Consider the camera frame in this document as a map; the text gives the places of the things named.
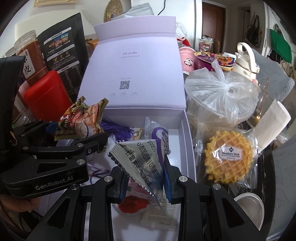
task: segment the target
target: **green bag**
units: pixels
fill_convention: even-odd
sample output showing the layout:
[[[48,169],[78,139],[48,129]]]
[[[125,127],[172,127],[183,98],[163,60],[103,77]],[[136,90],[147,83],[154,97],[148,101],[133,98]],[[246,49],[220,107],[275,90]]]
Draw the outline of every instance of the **green bag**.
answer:
[[[271,48],[288,63],[292,63],[292,51],[290,45],[274,30],[270,29]]]

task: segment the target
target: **black package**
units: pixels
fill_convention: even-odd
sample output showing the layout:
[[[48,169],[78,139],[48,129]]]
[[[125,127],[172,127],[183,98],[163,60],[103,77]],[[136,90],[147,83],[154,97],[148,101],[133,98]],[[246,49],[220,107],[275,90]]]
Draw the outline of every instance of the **black package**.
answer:
[[[38,36],[48,70],[55,70],[74,103],[89,62],[81,14],[77,13]]]

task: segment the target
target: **door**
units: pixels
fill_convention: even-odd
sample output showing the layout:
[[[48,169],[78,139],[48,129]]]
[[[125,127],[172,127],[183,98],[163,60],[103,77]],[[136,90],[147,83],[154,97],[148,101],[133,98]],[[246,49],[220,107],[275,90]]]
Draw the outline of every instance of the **door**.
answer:
[[[202,2],[202,34],[219,41],[222,51],[225,29],[225,9]]]

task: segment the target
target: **jar label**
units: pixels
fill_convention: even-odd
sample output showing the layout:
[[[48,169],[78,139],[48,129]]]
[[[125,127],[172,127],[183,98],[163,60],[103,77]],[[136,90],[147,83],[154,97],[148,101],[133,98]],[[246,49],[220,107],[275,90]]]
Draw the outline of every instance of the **jar label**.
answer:
[[[25,75],[25,78],[28,79],[32,74],[36,72],[34,65],[32,63],[29,51],[25,49],[23,52],[19,54],[19,56],[25,56],[25,64],[24,64],[24,69],[23,73]]]

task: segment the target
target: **qr code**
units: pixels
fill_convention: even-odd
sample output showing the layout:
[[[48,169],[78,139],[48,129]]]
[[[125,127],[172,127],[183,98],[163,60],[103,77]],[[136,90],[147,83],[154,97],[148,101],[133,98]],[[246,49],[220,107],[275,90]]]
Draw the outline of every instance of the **qr code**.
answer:
[[[120,90],[128,90],[129,89],[129,80],[120,81]]]

